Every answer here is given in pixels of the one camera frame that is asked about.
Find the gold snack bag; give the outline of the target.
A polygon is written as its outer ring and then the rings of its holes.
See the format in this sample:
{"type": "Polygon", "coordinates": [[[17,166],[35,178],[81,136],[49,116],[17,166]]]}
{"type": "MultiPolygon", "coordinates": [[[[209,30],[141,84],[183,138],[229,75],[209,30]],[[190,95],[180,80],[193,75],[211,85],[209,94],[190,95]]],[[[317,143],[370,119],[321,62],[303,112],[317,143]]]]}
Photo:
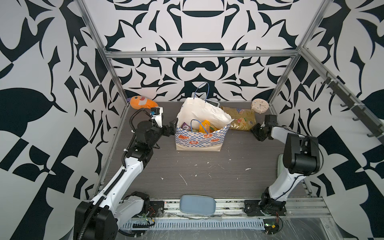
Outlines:
{"type": "Polygon", "coordinates": [[[230,125],[232,130],[250,131],[257,124],[255,112],[251,109],[230,107],[221,107],[221,109],[233,119],[230,125]]]}

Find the blue checkered paper bag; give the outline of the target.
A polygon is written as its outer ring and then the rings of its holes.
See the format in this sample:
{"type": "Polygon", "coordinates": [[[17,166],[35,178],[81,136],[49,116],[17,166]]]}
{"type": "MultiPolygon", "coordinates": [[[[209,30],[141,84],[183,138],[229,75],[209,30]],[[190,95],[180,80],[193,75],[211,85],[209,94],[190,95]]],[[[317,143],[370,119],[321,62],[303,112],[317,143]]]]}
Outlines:
{"type": "Polygon", "coordinates": [[[184,101],[177,118],[176,150],[190,152],[220,152],[233,121],[207,98],[199,98],[197,92],[184,101]]]}

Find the yellow orange candy bag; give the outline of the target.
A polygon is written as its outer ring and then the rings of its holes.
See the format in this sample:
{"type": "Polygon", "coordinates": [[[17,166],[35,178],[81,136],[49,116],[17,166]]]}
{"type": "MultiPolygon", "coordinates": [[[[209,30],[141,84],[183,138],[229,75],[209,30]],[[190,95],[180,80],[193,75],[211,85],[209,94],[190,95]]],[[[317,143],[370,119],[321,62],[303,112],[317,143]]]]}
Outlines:
{"type": "Polygon", "coordinates": [[[204,120],[204,121],[199,123],[199,133],[211,134],[217,130],[218,130],[218,128],[216,128],[208,120],[204,120]]]}

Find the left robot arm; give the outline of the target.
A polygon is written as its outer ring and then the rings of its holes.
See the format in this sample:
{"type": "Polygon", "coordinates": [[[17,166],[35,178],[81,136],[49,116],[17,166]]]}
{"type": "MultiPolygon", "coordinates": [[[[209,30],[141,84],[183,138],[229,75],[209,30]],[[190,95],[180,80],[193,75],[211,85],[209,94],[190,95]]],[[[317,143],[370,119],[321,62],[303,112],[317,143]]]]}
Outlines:
{"type": "Polygon", "coordinates": [[[122,166],[110,182],[91,201],[81,202],[75,211],[75,240],[114,240],[121,227],[132,217],[146,214],[149,196],[132,193],[123,197],[149,163],[158,140],[175,135],[178,119],[168,126],[157,126],[155,120],[142,121],[123,153],[122,166]]]}

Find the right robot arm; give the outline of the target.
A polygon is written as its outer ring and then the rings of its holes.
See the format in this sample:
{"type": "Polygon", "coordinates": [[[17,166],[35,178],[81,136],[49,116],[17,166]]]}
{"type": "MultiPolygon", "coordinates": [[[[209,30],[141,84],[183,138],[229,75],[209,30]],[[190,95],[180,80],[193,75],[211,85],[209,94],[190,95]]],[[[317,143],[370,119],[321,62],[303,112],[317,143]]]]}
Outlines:
{"type": "Polygon", "coordinates": [[[263,212],[282,211],[296,185],[320,171],[318,139],[279,126],[276,115],[266,115],[264,123],[253,126],[251,133],[260,142],[269,139],[285,144],[284,152],[280,155],[282,162],[278,164],[282,170],[275,182],[266,188],[259,202],[263,212]]]}

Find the beige alarm clock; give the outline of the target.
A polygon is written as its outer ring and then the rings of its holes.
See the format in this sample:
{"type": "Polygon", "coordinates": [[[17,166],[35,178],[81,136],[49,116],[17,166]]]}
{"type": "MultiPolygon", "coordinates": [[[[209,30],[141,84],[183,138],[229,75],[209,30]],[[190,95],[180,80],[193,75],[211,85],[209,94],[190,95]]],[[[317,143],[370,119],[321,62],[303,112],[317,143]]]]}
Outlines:
{"type": "Polygon", "coordinates": [[[269,103],[263,99],[255,99],[251,103],[251,109],[258,114],[266,113],[269,107],[269,103]]]}

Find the light green container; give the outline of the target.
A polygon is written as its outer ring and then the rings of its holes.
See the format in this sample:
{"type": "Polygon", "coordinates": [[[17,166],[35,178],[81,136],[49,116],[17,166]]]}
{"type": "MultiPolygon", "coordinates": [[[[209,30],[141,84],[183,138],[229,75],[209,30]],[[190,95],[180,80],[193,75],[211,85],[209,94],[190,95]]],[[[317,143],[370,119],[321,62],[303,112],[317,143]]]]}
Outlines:
{"type": "Polygon", "coordinates": [[[277,164],[277,177],[282,173],[284,170],[284,163],[283,163],[283,154],[280,154],[278,157],[278,164],[277,164]]]}

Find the orange plush toy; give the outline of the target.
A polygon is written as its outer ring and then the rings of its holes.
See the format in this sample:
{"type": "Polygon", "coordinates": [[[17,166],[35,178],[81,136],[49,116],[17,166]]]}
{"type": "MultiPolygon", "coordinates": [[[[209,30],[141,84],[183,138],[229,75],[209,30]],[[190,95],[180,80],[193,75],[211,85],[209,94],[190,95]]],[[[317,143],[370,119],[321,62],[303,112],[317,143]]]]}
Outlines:
{"type": "Polygon", "coordinates": [[[135,110],[159,107],[156,102],[143,96],[130,97],[127,99],[127,102],[135,110]]]}

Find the small circuit board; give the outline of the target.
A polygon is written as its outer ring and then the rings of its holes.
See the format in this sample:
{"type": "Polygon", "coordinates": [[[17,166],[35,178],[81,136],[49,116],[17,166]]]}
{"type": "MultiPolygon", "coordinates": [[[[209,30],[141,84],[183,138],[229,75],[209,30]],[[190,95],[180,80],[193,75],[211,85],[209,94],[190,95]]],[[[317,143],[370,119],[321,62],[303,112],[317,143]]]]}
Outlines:
{"type": "Polygon", "coordinates": [[[271,235],[271,236],[279,233],[284,226],[284,223],[280,218],[264,219],[263,222],[264,222],[265,234],[271,235]]]}

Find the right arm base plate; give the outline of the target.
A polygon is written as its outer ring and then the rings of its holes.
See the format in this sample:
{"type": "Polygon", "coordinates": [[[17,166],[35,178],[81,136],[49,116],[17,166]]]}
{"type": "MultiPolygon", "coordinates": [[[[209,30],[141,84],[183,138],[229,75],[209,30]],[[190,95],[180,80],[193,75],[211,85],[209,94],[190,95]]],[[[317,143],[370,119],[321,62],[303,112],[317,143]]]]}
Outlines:
{"type": "Polygon", "coordinates": [[[262,200],[245,200],[244,213],[249,217],[285,216],[287,202],[269,201],[262,205],[262,200]]]}

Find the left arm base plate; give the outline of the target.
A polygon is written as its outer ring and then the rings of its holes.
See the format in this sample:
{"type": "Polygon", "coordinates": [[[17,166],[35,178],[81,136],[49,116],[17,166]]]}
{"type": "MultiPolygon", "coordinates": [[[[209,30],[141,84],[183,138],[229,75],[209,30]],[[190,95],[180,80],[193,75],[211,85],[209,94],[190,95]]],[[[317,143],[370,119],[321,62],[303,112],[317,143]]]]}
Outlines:
{"type": "Polygon", "coordinates": [[[163,214],[165,208],[164,201],[145,201],[141,212],[147,217],[156,218],[163,214]]]}

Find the black hook rail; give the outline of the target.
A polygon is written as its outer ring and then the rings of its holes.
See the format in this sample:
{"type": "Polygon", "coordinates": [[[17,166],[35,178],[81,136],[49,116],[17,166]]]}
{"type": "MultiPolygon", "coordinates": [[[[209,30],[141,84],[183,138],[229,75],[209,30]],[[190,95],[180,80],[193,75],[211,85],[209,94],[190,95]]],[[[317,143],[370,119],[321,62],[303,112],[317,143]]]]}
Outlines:
{"type": "Polygon", "coordinates": [[[325,76],[322,85],[327,85],[331,89],[331,96],[337,96],[342,101],[341,107],[352,111],[355,115],[353,121],[361,122],[370,131],[367,134],[368,138],[376,138],[384,145],[384,123],[341,80],[328,71],[325,76]]]}

